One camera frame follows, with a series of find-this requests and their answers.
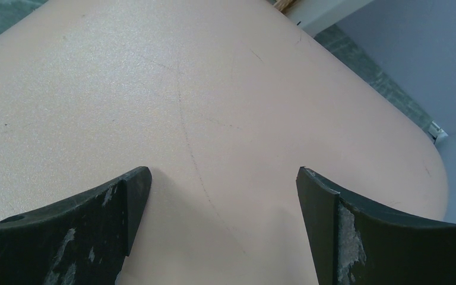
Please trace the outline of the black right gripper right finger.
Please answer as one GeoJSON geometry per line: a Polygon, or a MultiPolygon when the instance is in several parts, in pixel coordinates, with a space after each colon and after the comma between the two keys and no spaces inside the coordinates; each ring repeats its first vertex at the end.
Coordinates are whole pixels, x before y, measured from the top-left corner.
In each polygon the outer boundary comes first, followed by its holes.
{"type": "Polygon", "coordinates": [[[456,284],[456,224],[388,207],[305,167],[296,186],[319,284],[456,284]]]}

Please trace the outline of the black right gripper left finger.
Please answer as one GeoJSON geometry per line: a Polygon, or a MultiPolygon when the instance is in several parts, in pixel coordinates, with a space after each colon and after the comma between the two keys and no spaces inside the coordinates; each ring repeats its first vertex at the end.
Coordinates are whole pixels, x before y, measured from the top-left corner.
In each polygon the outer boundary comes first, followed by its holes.
{"type": "Polygon", "coordinates": [[[140,166],[0,221],[0,284],[116,284],[150,194],[140,166]]]}

